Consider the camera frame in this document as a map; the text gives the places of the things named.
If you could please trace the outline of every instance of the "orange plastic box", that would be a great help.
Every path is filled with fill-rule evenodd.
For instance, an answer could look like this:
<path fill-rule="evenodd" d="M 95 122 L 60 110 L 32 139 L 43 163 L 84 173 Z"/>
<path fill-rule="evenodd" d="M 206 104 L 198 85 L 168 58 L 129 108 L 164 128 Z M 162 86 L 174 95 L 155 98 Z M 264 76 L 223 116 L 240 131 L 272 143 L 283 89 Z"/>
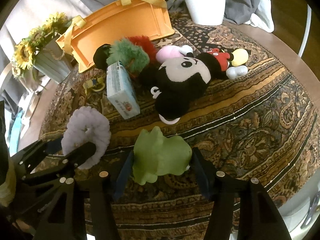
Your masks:
<path fill-rule="evenodd" d="M 156 40 L 174 33 L 168 10 L 141 0 L 131 0 L 126 6 L 117 0 L 84 20 L 84 27 L 75 26 L 71 36 L 72 54 L 79 63 L 80 73 L 94 65 L 93 55 L 105 43 L 139 35 Z M 64 34 L 57 43 L 64 48 Z"/>

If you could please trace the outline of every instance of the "paisley tablecloth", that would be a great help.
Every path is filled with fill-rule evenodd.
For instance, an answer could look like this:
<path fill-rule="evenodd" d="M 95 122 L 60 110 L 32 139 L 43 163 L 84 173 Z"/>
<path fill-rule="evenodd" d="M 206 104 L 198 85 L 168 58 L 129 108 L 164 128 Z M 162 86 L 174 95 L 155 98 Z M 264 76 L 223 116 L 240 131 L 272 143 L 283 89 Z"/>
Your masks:
<path fill-rule="evenodd" d="M 184 16 L 173 19 L 172 26 L 175 34 L 156 41 L 158 48 L 188 44 L 195 54 L 216 47 L 227 52 L 244 48 L 250 55 L 248 74 L 211 82 L 189 112 L 177 124 L 167 126 L 160 122 L 149 93 L 136 90 L 141 114 L 124 120 L 105 92 L 85 95 L 82 84 L 105 73 L 91 69 L 79 74 L 74 69 L 56 90 L 40 138 L 61 136 L 74 110 L 95 107 L 110 120 L 111 142 L 100 163 L 90 170 L 78 170 L 76 179 L 108 170 L 108 165 L 132 148 L 141 129 L 152 130 L 157 125 L 165 136 L 181 135 L 229 175 L 244 180 L 257 177 L 280 207 L 319 167 L 320 119 L 306 90 L 278 58 L 236 29 L 201 26 Z M 58 160 L 59 155 L 50 155 L 38 169 L 56 165 Z M 130 180 L 112 209 L 122 239 L 202 239 L 212 206 L 200 195 L 189 170 L 182 176 L 161 176 L 144 186 Z M 89 210 L 88 200 L 86 223 L 92 233 Z M 235 200 L 233 229 L 238 223 L 239 203 Z"/>

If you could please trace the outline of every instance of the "metal screw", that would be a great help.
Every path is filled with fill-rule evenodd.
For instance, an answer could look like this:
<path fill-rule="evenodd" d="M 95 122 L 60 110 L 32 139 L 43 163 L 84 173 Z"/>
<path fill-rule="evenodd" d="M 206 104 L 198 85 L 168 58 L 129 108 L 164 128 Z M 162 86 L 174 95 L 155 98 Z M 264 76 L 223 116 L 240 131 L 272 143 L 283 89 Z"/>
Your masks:
<path fill-rule="evenodd" d="M 251 178 L 251 182 L 253 184 L 258 184 L 259 183 L 259 180 L 257 178 Z"/>
<path fill-rule="evenodd" d="M 59 179 L 60 183 L 64 183 L 66 181 L 66 178 L 65 177 L 62 177 Z"/>
<path fill-rule="evenodd" d="M 218 177 L 224 177 L 226 175 L 223 171 L 217 171 L 216 174 Z"/>
<path fill-rule="evenodd" d="M 73 183 L 73 178 L 68 178 L 68 179 L 66 179 L 66 183 L 67 184 L 72 184 Z"/>
<path fill-rule="evenodd" d="M 109 175 L 109 173 L 107 171 L 102 171 L 102 172 L 99 173 L 99 176 L 102 177 L 102 178 L 105 178 L 108 175 Z"/>

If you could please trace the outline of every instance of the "pink ball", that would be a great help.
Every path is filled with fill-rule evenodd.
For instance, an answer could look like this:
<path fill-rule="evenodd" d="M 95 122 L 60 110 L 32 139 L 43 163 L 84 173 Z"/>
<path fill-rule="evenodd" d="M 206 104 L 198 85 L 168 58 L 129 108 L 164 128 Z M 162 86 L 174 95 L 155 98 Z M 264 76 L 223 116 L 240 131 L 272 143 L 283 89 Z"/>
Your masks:
<path fill-rule="evenodd" d="M 169 58 L 184 57 L 184 55 L 179 52 L 179 49 L 180 47 L 174 45 L 165 46 L 156 54 L 156 60 L 162 64 Z"/>

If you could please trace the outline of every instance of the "red fuzzy toy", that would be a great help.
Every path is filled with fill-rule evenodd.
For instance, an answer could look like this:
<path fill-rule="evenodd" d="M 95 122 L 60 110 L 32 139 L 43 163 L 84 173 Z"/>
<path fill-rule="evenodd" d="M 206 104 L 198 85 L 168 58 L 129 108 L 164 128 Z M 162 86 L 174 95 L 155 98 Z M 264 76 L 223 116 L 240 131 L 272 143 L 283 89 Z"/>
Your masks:
<path fill-rule="evenodd" d="M 142 47 L 145 53 L 148 54 L 150 63 L 156 62 L 157 50 L 147 36 L 132 36 L 128 37 L 127 39 L 131 41 L 133 45 L 138 45 Z"/>

